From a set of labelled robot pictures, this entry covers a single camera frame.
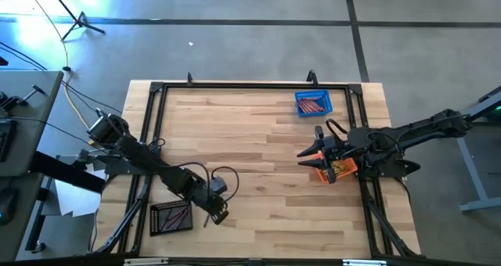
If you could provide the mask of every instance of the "white paper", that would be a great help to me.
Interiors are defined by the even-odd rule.
[[[104,174],[104,169],[100,171],[93,171],[90,173],[101,179],[104,179],[106,177],[106,175]],[[90,192],[88,190],[80,188],[76,189],[80,190],[78,194],[80,195],[81,198],[80,198],[80,204],[75,205],[73,209],[73,217],[95,213],[99,208],[99,204],[101,203],[101,194],[97,192]]]
[[[93,164],[87,164],[88,173],[104,179],[104,170],[94,171]],[[71,184],[56,180],[59,210],[62,215],[73,211],[73,217],[95,213],[101,202],[101,195]]]

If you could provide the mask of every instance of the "cable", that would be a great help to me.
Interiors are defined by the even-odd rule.
[[[231,167],[227,167],[227,166],[222,166],[222,167],[218,167],[218,168],[215,168],[212,172],[211,172],[211,178],[214,179],[214,173],[220,169],[229,169],[231,170],[235,176],[236,176],[236,188],[235,188],[235,192],[233,192],[233,194],[231,196],[228,197],[228,199],[225,199],[225,203],[228,203],[228,201],[230,199],[232,199],[235,195],[236,195],[236,192],[238,191],[238,188],[240,187],[240,177],[238,176],[238,172],[236,172],[235,169],[231,168]]]
[[[91,100],[91,101],[93,101],[93,102],[96,102],[96,103],[98,103],[98,104],[99,104],[99,105],[101,105],[101,106],[107,106],[107,107],[109,107],[110,109],[112,109],[112,110],[114,110],[114,111],[116,111],[116,112],[118,112],[118,113],[122,113],[120,110],[117,110],[117,109],[115,109],[114,107],[112,107],[112,106],[110,106],[110,105],[105,104],[104,102],[96,101],[96,100],[94,100],[93,98],[91,98],[91,97],[89,97],[89,96],[87,96],[87,95],[85,95],[85,94],[82,94],[82,93],[81,93],[81,92],[79,92],[77,89],[75,89],[74,87],[72,87],[72,86],[70,86],[68,83],[66,83],[65,81],[61,81],[61,83],[63,83],[63,85],[65,85],[66,87],[68,87],[68,88],[72,89],[72,90],[73,90],[73,91],[75,91],[76,93],[78,93],[78,94],[80,94],[80,95],[83,95],[85,98],[87,98],[87,99],[89,99],[89,100]]]
[[[27,56],[27,55],[23,54],[23,53],[22,53],[22,52],[20,52],[20,51],[18,51],[18,50],[16,50],[16,49],[12,48],[12,47],[10,47],[10,46],[8,46],[7,44],[5,44],[5,43],[3,43],[3,42],[0,42],[0,45],[2,45],[2,46],[4,46],[4,47],[6,47],[6,48],[8,48],[8,49],[10,49],[11,51],[17,52],[17,53],[21,54],[22,56],[26,57],[26,58],[27,58],[27,59],[29,59],[31,62],[35,63],[35,64],[38,66],[38,68],[41,68],[41,69],[43,69],[43,70],[47,70],[46,68],[44,68],[44,66],[42,66],[40,63],[38,63],[36,60],[34,60],[34,59],[30,58],[29,56]]]
[[[400,183],[400,185],[402,185],[402,187],[404,187],[405,191],[407,192],[407,198],[409,199],[409,204],[410,204],[410,192],[409,192],[409,188],[407,188],[407,185],[400,178],[395,177],[394,180],[396,180],[398,183]]]
[[[348,131],[346,131],[346,129],[342,128],[335,120],[333,120],[332,118],[329,118],[327,121],[326,121],[326,125],[327,127],[329,128],[329,130],[331,132],[334,132],[334,130],[332,129],[332,127],[329,125],[329,123],[331,124],[334,124],[334,126],[339,130],[341,131],[341,133],[343,134],[347,134]]]
[[[101,151],[101,152],[103,152],[103,153],[105,153],[105,154],[107,154],[107,155],[110,155],[110,153],[108,153],[107,151],[105,151],[105,150],[103,150],[103,149],[100,149],[100,148],[98,148],[98,147],[96,147],[96,146],[94,146],[94,145],[89,144],[89,143],[88,143],[88,142],[86,142],[83,138],[79,138],[79,137],[77,137],[77,136],[75,136],[75,135],[73,135],[73,134],[71,134],[71,133],[69,133],[69,132],[67,132],[67,131],[64,131],[63,129],[58,128],[57,126],[52,125],[52,124],[50,124],[49,122],[45,122],[45,121],[43,121],[43,120],[38,120],[38,119],[35,119],[35,118],[28,118],[28,117],[5,117],[5,118],[10,118],[10,119],[14,119],[14,120],[31,120],[31,121],[38,121],[38,122],[41,122],[41,123],[43,123],[43,124],[45,124],[45,125],[48,125],[48,126],[50,126],[50,127],[54,128],[54,129],[58,130],[58,131],[61,131],[62,133],[66,134],[66,135],[69,135],[69,136],[71,136],[71,137],[73,137],[73,138],[75,138],[75,139],[77,139],[77,140],[82,141],[82,142],[83,142],[83,143],[85,143],[87,146],[91,146],[91,147],[93,147],[93,148],[95,148],[95,149],[98,149],[99,151]]]
[[[40,2],[38,2],[38,0],[34,0],[34,1],[37,2],[38,7],[40,7],[40,9],[42,10],[42,12],[47,17],[47,19],[49,19],[51,25],[54,27],[54,30],[57,33],[57,36],[59,36],[59,40],[61,41],[61,44],[63,44],[64,56],[66,58],[66,66],[65,67],[68,67],[68,64],[69,64],[68,51],[66,49],[66,44],[64,44],[63,37],[61,37],[61,34],[57,30],[56,25],[54,24],[54,22],[52,21],[52,19],[50,18],[50,16],[47,14],[47,12],[44,10],[44,8],[40,5]],[[66,79],[66,84],[70,83],[70,72],[66,71],[66,77],[64,79]],[[80,111],[73,104],[73,101],[71,100],[70,95],[68,94],[68,87],[67,86],[64,88],[64,93],[66,94],[66,98],[67,98],[68,102],[70,103],[71,107],[73,108],[73,110],[75,111],[75,113],[78,115],[78,118],[80,119],[80,121],[82,122],[82,124],[85,126],[85,128],[87,128],[87,130],[88,130],[89,126],[87,125],[87,122],[85,122],[85,120],[84,120],[83,116],[81,115]]]
[[[341,140],[341,138],[339,138],[339,136],[334,131],[334,129],[332,129],[332,127],[329,125],[329,121],[334,122],[335,124],[336,124],[336,121],[334,121],[332,119],[328,119],[326,121],[326,125],[327,125],[327,128],[329,128],[330,134],[332,134],[332,136],[334,137],[334,140],[336,141],[336,145],[341,147],[343,145],[343,141]]]
[[[165,145],[165,139],[164,138],[157,138],[157,139],[154,139],[153,141],[151,141],[149,144],[148,144],[148,147],[150,147],[152,144],[154,144],[156,141],[164,141],[161,145],[156,145],[154,146],[153,148],[151,148],[151,150],[154,150],[154,149],[157,149],[157,148],[161,148]]]
[[[86,105],[91,111],[94,111],[95,109],[93,109],[89,104],[87,104],[87,102],[85,100],[83,100],[76,92],[74,92],[73,90],[71,89],[68,89],[70,90],[70,92],[72,92],[73,94],[75,94],[77,96],[78,99],[81,100],[81,102],[84,103],[84,105]]]
[[[356,147],[354,149],[350,149],[348,150],[346,153],[343,153],[341,156],[340,156],[340,159],[344,159],[347,155],[349,155],[350,153],[353,153],[354,151],[357,151],[359,149],[365,149],[367,148],[367,146],[360,146],[360,147]]]
[[[4,51],[6,51],[6,52],[8,52],[8,53],[12,54],[13,56],[16,56],[16,57],[17,57],[17,59],[23,60],[24,62],[26,62],[26,63],[29,63],[29,64],[33,65],[34,67],[36,67],[36,68],[37,68],[36,70],[41,70],[41,68],[40,68],[39,66],[37,66],[36,64],[34,64],[34,63],[30,62],[30,61],[29,61],[29,60],[27,60],[27,59],[23,59],[23,58],[21,58],[20,56],[16,55],[14,52],[10,52],[9,50],[7,50],[7,49],[5,49],[5,48],[2,48],[2,47],[0,47],[0,49],[2,49],[2,50],[4,50]]]
[[[388,135],[384,132],[371,131],[371,132],[367,133],[366,138],[369,138],[369,136],[375,135],[375,134],[379,134],[379,135],[383,135],[383,136],[388,137],[391,141],[393,141],[394,145],[397,147],[397,152],[399,152],[402,156],[404,156],[404,152],[402,151],[402,147],[400,147],[400,144],[397,142],[397,140],[395,140],[393,137],[391,137],[390,135]]]

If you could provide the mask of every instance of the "orange basket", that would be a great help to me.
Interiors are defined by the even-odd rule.
[[[313,159],[322,159],[322,152],[318,152],[313,155]],[[355,164],[355,161],[352,158],[348,158],[346,160],[336,160],[332,162],[332,168],[334,169],[334,173],[336,174],[336,179],[342,178],[346,175],[350,175],[355,173],[359,168]],[[320,178],[320,181],[325,184],[329,184],[329,179],[327,177],[327,173],[322,169],[315,168],[317,175]]]

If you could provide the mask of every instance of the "desk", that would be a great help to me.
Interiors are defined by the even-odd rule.
[[[123,118],[136,137],[150,82],[131,81],[125,102]],[[362,88],[369,125],[389,126],[382,84],[363,84]],[[327,132],[326,118],[349,128],[344,94],[331,91],[330,99],[333,112],[327,117],[299,118],[294,90],[170,88],[160,134],[166,140],[162,158],[170,164],[200,161],[209,169],[234,167],[240,173],[240,190],[229,202],[229,216],[219,226],[203,228],[206,214],[195,207],[192,231],[151,238],[147,215],[140,255],[369,257],[358,181],[347,177],[325,185],[311,168],[298,166],[295,157],[312,144],[315,125],[322,125]],[[152,131],[150,125],[148,141]],[[193,170],[205,177],[198,167]],[[228,183],[229,195],[236,186],[234,175],[222,172],[221,176]],[[103,193],[96,248],[123,217],[130,179],[117,177]],[[405,190],[393,179],[381,179],[381,186],[388,220],[408,246],[419,252]],[[149,204],[172,200],[175,196],[155,178]],[[129,246],[134,234],[135,222]]]
[[[31,85],[36,84],[47,95],[33,95],[28,99],[28,106],[17,106],[12,114],[47,121],[62,78],[63,73],[60,71],[0,71],[0,90],[8,96],[23,97],[32,90]],[[18,176],[14,178],[12,187],[20,190],[15,217],[8,225],[0,226],[0,238],[9,241],[0,247],[0,261],[13,261],[16,258],[38,197],[43,174],[27,172],[44,127],[40,122],[19,120],[7,160],[0,164],[0,189],[5,188],[12,179],[6,176]]]

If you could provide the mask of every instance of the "tripod stand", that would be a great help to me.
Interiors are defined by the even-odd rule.
[[[69,29],[68,32],[66,32],[66,34],[63,36],[63,41],[64,39],[66,39],[66,37],[68,36],[68,34],[70,34],[70,32],[78,25],[79,27],[87,27],[87,28],[90,28],[94,31],[97,31],[97,32],[100,32],[102,34],[105,34],[105,32],[97,27],[93,27],[92,25],[88,24],[87,23],[87,20],[85,18],[85,14],[84,12],[80,12],[80,15],[78,16],[78,18],[76,18],[73,13],[68,9],[68,7],[66,7],[66,5],[64,5],[63,3],[63,0],[58,0],[59,3],[61,3],[61,5],[63,5],[64,9],[70,14],[70,16],[73,18],[73,25],[71,26],[71,28]]]

